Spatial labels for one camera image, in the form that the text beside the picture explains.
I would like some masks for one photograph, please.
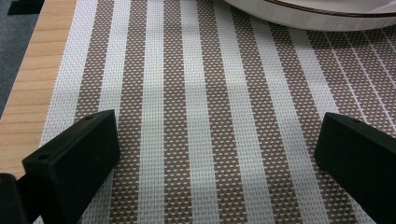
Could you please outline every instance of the dark carpet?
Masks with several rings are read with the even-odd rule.
[[[11,0],[0,0],[0,118],[38,18],[8,16],[10,4]]]

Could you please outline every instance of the table surface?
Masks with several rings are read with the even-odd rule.
[[[38,148],[76,0],[46,0],[0,119],[0,173],[24,175]]]

